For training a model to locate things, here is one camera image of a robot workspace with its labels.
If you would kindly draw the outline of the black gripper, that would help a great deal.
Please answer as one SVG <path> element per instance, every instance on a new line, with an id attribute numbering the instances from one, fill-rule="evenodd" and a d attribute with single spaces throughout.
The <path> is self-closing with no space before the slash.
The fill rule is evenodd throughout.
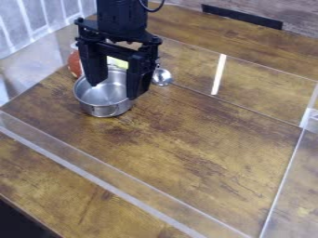
<path id="1" fill-rule="evenodd" d="M 78 18 L 77 38 L 79 58 L 91 86 L 109 77 L 107 56 L 129 61 L 127 97 L 137 99 L 150 89 L 150 81 L 159 59 L 162 39 L 147 31 L 149 0 L 97 0 L 98 18 Z"/>

